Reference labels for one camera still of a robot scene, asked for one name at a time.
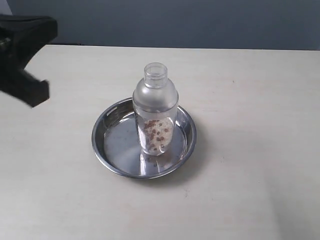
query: stainless steel plate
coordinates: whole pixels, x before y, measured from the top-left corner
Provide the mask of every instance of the stainless steel plate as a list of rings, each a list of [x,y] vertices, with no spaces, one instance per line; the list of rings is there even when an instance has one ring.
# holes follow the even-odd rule
[[[115,103],[97,119],[92,147],[100,162],[112,172],[134,179],[154,179],[181,167],[194,151],[197,132],[190,115],[178,107],[171,147],[160,156],[140,147],[132,98]]]

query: plate rim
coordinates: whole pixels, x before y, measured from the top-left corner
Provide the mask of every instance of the plate rim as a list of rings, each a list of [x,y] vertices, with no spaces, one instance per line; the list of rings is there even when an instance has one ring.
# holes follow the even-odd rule
[[[126,178],[132,178],[132,179],[156,179],[156,178],[160,178],[162,176],[168,175],[168,174],[172,173],[173,171],[177,170],[178,168],[180,168],[190,158],[191,154],[194,152],[196,142],[197,142],[197,129],[196,129],[195,122],[192,119],[192,117],[190,116],[190,114],[180,105],[178,106],[178,111],[183,112],[187,116],[187,118],[189,119],[189,122],[191,125],[191,131],[192,131],[192,140],[191,140],[189,151],[187,151],[184,158],[181,161],[179,161],[176,165],[174,165],[174,166],[172,166],[162,172],[158,172],[156,174],[136,175],[136,174],[131,174],[131,173],[125,172],[119,168],[112,166],[110,163],[108,163],[101,156],[101,154],[98,151],[98,147],[97,147],[97,143],[96,143],[96,132],[97,132],[98,124],[100,123],[101,119],[106,115],[106,113],[110,112],[110,110],[114,109],[118,105],[123,104],[128,101],[133,101],[133,98],[128,97],[128,98],[122,99],[122,100],[112,104],[106,110],[104,110],[100,114],[100,116],[97,118],[97,120],[95,121],[95,124],[92,129],[92,134],[91,134],[91,144],[92,144],[93,152],[94,152],[95,156],[98,158],[98,160],[111,172],[118,174],[120,176],[126,177]]]

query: clear plastic bottle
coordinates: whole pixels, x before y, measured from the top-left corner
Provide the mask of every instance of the clear plastic bottle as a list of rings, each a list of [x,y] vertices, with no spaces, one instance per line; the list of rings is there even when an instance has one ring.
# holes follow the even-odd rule
[[[165,65],[149,63],[133,92],[135,122],[142,150],[158,156],[168,150],[176,124],[178,92]]]

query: table surface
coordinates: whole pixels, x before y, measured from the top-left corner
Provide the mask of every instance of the table surface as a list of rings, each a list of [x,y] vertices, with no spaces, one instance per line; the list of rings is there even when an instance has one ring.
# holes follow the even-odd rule
[[[91,133],[150,62],[197,144],[174,173],[133,180],[100,164]],[[51,97],[0,93],[0,239],[320,238],[320,52],[48,45],[26,69]]]

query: black object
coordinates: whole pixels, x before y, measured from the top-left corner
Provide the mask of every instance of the black object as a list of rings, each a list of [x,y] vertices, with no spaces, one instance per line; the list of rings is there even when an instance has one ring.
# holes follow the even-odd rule
[[[49,99],[48,81],[38,81],[24,69],[57,35],[58,24],[51,17],[0,14],[0,91],[31,107]]]

